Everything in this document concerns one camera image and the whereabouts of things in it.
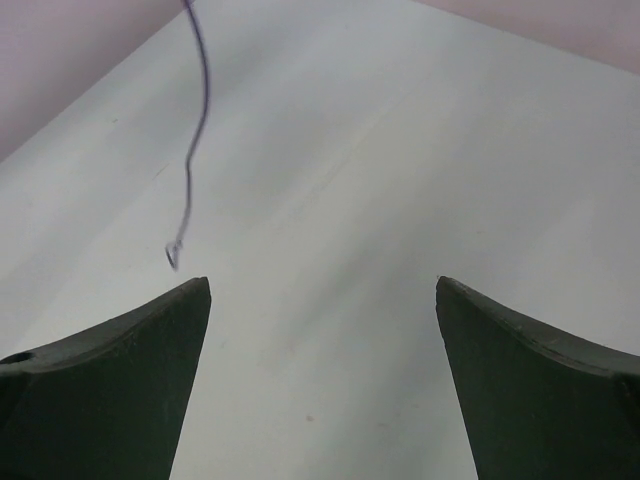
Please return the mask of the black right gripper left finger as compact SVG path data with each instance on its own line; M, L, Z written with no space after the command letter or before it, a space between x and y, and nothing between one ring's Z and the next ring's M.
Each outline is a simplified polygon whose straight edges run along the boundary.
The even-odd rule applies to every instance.
M2 478L169 478L210 308L208 279L193 278L2 359Z

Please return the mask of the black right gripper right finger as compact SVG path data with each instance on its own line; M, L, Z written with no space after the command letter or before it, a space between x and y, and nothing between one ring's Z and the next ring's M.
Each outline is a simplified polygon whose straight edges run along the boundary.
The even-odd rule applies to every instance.
M479 478L638 478L638 356L448 277L436 313Z

